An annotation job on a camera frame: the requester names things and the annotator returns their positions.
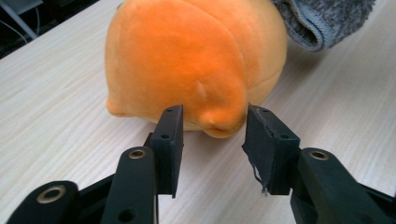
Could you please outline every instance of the gray knitted fabric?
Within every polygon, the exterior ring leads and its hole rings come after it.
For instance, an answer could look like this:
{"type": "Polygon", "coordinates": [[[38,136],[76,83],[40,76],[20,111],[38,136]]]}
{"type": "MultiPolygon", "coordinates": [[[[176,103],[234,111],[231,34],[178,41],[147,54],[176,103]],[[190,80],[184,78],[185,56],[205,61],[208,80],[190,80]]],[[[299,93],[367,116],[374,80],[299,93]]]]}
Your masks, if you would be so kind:
{"type": "Polygon", "coordinates": [[[273,0],[289,36],[310,51],[329,49],[361,28],[375,0],[273,0]]]}

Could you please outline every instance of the metal screw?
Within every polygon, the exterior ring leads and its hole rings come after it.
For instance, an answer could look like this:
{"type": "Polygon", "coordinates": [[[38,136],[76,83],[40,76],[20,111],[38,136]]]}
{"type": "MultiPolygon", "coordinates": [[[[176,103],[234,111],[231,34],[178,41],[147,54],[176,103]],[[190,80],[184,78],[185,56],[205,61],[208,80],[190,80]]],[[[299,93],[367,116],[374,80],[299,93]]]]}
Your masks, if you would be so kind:
{"type": "Polygon", "coordinates": [[[138,149],[138,150],[130,152],[128,156],[129,156],[129,158],[131,158],[133,160],[141,159],[146,156],[146,152],[144,150],[138,149]]]}
{"type": "Polygon", "coordinates": [[[63,185],[49,187],[41,192],[37,197],[38,203],[53,203],[66,194],[66,188],[63,185]]]}
{"type": "Polygon", "coordinates": [[[329,155],[327,155],[326,153],[321,152],[321,151],[310,151],[309,155],[312,158],[320,160],[320,161],[326,161],[329,159],[329,155]]]}

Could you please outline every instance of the wood grain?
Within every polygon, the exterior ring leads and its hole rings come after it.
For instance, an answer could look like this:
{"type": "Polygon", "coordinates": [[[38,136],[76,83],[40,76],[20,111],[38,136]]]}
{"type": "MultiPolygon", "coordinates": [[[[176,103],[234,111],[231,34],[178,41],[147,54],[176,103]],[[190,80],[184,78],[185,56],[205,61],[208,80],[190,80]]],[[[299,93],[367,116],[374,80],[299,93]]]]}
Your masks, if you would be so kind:
{"type": "MultiPolygon", "coordinates": [[[[71,180],[83,189],[155,126],[105,107],[106,29],[121,0],[101,0],[0,61],[0,223],[33,189],[71,180]]],[[[396,191],[396,2],[377,1],[364,27],[321,53],[290,42],[287,65],[262,106],[300,138],[333,153],[362,184],[396,191]]],[[[177,197],[161,223],[294,223],[290,198],[261,194],[229,139],[185,133],[177,197]]]]}

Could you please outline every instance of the stuffed animal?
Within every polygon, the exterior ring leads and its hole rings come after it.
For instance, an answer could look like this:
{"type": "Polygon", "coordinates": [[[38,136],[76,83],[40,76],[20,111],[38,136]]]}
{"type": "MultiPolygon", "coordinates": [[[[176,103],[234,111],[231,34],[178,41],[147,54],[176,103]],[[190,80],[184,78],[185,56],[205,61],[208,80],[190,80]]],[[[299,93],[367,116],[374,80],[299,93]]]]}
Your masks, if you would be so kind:
{"type": "MultiPolygon", "coordinates": [[[[306,8],[295,0],[126,0],[107,33],[108,111],[157,122],[165,108],[183,105],[185,130],[236,133],[248,104],[259,105],[278,80],[287,30],[304,31],[297,5],[306,8]]],[[[318,32],[305,33],[296,36],[318,46],[308,50],[334,44],[328,33],[324,44],[318,32]]]]}

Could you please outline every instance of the wire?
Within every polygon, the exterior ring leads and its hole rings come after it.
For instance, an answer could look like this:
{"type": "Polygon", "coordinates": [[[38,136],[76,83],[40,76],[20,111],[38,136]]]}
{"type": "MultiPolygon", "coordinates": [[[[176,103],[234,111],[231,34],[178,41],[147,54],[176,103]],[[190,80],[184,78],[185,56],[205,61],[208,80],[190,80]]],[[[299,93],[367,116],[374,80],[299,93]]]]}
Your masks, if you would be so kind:
{"type": "Polygon", "coordinates": [[[38,7],[35,8],[35,15],[37,17],[37,29],[35,30],[35,34],[40,35],[40,13],[38,12],[38,7]]]}
{"type": "Polygon", "coordinates": [[[27,44],[26,38],[25,38],[23,35],[21,35],[20,32],[18,32],[17,30],[15,30],[14,28],[12,28],[10,25],[6,24],[5,22],[3,22],[3,21],[0,21],[0,22],[3,23],[6,27],[8,27],[9,29],[11,29],[12,31],[14,31],[15,33],[17,33],[20,37],[22,37],[22,39],[23,39],[23,41],[25,42],[25,44],[27,44]]]}

